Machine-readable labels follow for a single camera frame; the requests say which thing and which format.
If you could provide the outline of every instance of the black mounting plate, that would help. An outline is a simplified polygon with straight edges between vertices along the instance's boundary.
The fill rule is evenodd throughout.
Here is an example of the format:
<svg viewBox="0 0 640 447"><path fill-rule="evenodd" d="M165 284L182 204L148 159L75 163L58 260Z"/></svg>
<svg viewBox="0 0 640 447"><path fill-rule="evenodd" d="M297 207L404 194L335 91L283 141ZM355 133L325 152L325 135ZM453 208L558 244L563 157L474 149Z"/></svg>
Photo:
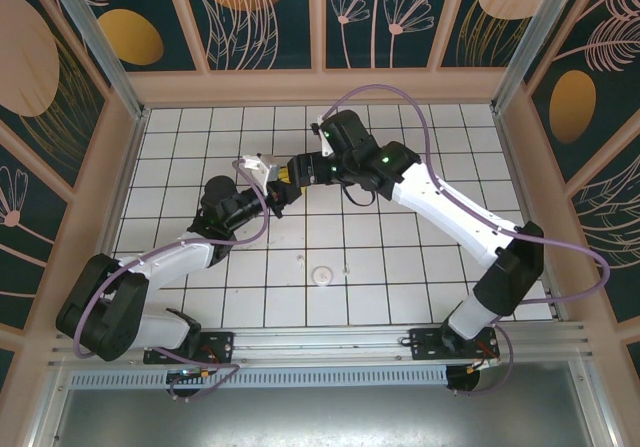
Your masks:
<svg viewBox="0 0 640 447"><path fill-rule="evenodd" d="M229 364L233 355L233 337L233 332L201 332L200 343L191 360L215 363L215 361L210 358L209 349L211 349L218 358L218 363ZM169 352L180 356L184 355L178 350L170 350ZM145 365L182 364L182 362L170 359L155 350L145 350L142 361Z"/></svg>
<svg viewBox="0 0 640 447"><path fill-rule="evenodd" d="M439 327L411 329L406 345L411 348L413 360L472 360L486 357L487 353L480 345L488 349L496 357L500 357L500 349L496 339L496 332L491 327L485 327L474 340L465 341L458 354L452 353L440 340L442 331Z"/></svg>

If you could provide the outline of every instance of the white tiled floor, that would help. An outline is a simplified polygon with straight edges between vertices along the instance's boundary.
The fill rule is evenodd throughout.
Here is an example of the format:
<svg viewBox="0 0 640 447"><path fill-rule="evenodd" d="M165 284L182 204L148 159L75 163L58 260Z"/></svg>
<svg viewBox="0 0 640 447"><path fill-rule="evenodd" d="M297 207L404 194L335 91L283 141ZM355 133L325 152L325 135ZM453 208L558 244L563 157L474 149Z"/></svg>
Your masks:
<svg viewBox="0 0 640 447"><path fill-rule="evenodd" d="M305 126L328 106L164 109L151 114L130 185L116 255L164 245L190 225L202 186L236 173L241 154L290 156L319 150ZM424 153L418 115L406 105L350 106L380 145ZM522 224L493 119L486 105L423 105L439 175L483 207ZM350 189L356 201L370 194ZM238 238L253 235L254 219ZM316 267L333 280L318 287ZM483 269L426 219L383 198L351 204L338 186L318 186L272 216L268 234L228 259L177 279L153 301L182 309L207 328L379 325L441 322ZM529 298L544 295L537 283ZM545 305L521 306L515 320L550 319Z"/></svg>

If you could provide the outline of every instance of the small round object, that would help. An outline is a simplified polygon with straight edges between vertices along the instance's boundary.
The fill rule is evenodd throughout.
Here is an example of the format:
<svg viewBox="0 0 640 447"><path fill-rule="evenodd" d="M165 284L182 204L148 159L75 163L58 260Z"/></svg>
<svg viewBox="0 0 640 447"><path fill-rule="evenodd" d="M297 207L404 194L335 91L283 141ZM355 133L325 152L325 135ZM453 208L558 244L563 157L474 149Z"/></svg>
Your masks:
<svg viewBox="0 0 640 447"><path fill-rule="evenodd" d="M331 283L331 280L333 280L333 272L329 267L321 265L313 269L311 277L313 278L313 283L318 287L326 287Z"/></svg>

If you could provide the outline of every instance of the enclosure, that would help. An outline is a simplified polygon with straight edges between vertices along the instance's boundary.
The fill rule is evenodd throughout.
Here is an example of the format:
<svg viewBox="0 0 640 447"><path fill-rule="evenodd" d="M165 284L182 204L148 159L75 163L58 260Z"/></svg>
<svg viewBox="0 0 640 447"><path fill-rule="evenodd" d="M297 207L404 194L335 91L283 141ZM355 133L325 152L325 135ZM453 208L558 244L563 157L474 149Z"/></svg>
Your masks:
<svg viewBox="0 0 640 447"><path fill-rule="evenodd" d="M639 13L640 0L0 0L2 445L640 442ZM171 402L175 368L142 349L74 356L55 319L90 257L174 241L210 178L249 187L232 167L244 155L321 150L310 125L368 84L416 101L378 88L337 108L380 146L611 267L593 295L500 320L513 369L499 334L504 365L480 381L513 370L499 390L454 396L451 363L399 342L445 322L486 269L357 186L310 186L262 237L149 294L233 338L240 370L198 406ZM544 255L527 300L600 279L582 253Z"/></svg>

